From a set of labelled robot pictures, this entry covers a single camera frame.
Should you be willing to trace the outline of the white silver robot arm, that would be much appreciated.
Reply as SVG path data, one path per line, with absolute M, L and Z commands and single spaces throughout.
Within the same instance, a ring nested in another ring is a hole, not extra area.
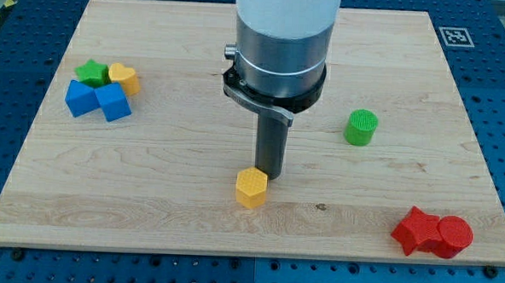
M 236 40 L 225 83 L 293 113 L 322 93 L 341 0 L 235 0 Z

